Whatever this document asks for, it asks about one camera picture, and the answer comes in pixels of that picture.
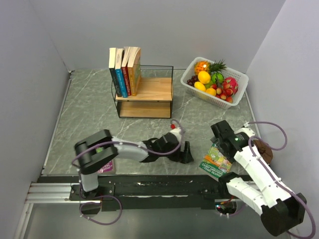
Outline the green 104-storey treehouse book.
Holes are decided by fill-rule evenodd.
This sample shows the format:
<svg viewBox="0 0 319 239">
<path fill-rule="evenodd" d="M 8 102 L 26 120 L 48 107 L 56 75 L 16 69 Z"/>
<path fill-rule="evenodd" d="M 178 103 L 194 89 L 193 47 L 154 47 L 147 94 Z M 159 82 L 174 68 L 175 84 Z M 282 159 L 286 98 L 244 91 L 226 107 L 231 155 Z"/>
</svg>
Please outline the green 104-storey treehouse book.
<svg viewBox="0 0 319 239">
<path fill-rule="evenodd" d="M 217 145 L 213 143 L 199 164 L 199 169 L 218 181 L 221 176 L 230 172 L 231 166 L 232 164 L 219 151 Z"/>
</svg>

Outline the orange 39-storey treehouse book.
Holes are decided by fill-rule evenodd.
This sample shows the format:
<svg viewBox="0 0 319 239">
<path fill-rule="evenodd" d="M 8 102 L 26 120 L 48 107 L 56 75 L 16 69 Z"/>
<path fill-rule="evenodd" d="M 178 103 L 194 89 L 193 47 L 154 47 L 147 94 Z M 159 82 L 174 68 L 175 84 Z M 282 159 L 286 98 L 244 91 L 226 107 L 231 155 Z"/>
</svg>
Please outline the orange 39-storey treehouse book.
<svg viewBox="0 0 319 239">
<path fill-rule="evenodd" d="M 141 48 L 131 47 L 128 58 L 128 73 L 131 87 L 131 95 L 136 96 L 138 84 L 141 79 Z"/>
</svg>

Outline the blue comic cover book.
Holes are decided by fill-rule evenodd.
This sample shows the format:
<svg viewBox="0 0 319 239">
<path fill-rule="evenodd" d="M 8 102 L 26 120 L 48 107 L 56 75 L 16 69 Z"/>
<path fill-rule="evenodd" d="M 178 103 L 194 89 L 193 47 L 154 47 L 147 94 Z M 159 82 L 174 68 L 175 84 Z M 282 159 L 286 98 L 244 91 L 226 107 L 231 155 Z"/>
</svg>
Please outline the blue comic cover book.
<svg viewBox="0 0 319 239">
<path fill-rule="evenodd" d="M 122 61 L 124 56 L 124 49 L 123 48 L 116 48 L 116 59 L 115 59 L 115 71 L 117 75 L 117 79 L 119 82 L 121 94 L 123 98 L 128 97 L 128 92 L 122 72 Z"/>
</svg>

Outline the red 13-storey treehouse book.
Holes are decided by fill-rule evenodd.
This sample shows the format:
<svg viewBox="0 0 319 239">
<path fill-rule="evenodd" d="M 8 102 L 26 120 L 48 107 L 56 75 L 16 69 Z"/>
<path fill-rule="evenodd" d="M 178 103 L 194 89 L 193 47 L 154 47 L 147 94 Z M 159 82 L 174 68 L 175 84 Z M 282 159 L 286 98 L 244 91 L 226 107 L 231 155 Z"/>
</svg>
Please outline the red 13-storey treehouse book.
<svg viewBox="0 0 319 239">
<path fill-rule="evenodd" d="M 122 73 L 123 73 L 124 82 L 125 82 L 128 96 L 130 96 L 132 94 L 131 87 L 130 87 L 129 73 L 128 73 L 128 61 L 129 61 L 129 57 L 130 57 L 130 51 L 131 51 L 131 47 L 129 47 L 129 46 L 124 47 L 122 64 L 121 64 L 121 69 L 122 69 Z"/>
</svg>

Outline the dark grey cover book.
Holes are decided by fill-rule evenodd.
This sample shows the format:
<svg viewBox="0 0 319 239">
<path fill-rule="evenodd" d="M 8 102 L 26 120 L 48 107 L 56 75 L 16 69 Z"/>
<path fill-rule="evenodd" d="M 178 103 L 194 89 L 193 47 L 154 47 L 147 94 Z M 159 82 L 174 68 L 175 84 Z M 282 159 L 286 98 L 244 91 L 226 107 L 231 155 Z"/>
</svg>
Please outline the dark grey cover book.
<svg viewBox="0 0 319 239">
<path fill-rule="evenodd" d="M 112 77 L 112 82 L 114 84 L 116 94 L 118 97 L 122 96 L 121 87 L 117 78 L 117 73 L 115 70 L 115 60 L 116 60 L 116 48 L 109 48 L 109 70 Z"/>
</svg>

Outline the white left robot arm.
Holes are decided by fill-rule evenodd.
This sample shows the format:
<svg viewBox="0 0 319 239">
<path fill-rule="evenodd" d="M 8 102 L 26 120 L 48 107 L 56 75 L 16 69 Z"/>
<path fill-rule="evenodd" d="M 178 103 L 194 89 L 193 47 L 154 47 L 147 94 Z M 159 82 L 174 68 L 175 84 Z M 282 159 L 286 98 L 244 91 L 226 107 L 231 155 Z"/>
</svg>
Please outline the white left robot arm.
<svg viewBox="0 0 319 239">
<path fill-rule="evenodd" d="M 160 157 L 171 161 L 189 164 L 194 161 L 190 143 L 183 141 L 184 131 L 174 128 L 160 138 L 150 138 L 131 142 L 112 136 L 103 129 L 74 145 L 75 165 L 79 171 L 81 194 L 87 200 L 99 194 L 98 170 L 113 159 L 130 159 L 140 163 L 151 163 Z"/>
</svg>

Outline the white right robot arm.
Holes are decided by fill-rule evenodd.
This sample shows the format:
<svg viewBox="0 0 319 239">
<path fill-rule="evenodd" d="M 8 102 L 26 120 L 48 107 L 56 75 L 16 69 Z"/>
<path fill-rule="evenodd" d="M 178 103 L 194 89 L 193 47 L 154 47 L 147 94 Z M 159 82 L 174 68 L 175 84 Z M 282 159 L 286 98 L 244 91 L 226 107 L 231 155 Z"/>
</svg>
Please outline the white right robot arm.
<svg viewBox="0 0 319 239">
<path fill-rule="evenodd" d="M 225 120 L 211 126 L 219 151 L 230 162 L 239 163 L 255 187 L 234 172 L 218 179 L 222 198 L 235 196 L 252 208 L 261 218 L 265 229 L 273 236 L 301 224 L 305 216 L 306 198 L 288 188 L 264 161 L 253 143 L 256 134 L 244 125 L 234 131 Z"/>
</svg>

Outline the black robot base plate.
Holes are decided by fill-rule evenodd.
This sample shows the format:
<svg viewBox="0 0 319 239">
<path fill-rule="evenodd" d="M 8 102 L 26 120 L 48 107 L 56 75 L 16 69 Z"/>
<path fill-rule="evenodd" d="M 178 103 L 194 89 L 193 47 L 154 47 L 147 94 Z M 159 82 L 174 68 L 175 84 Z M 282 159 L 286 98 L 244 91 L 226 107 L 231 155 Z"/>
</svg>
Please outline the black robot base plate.
<svg viewBox="0 0 319 239">
<path fill-rule="evenodd" d="M 85 211 L 118 209 L 200 208 L 233 214 L 243 206 L 238 199 L 219 192 L 218 182 L 207 175 L 100 176 L 92 192 L 72 185 L 70 201 L 95 202 Z"/>
</svg>

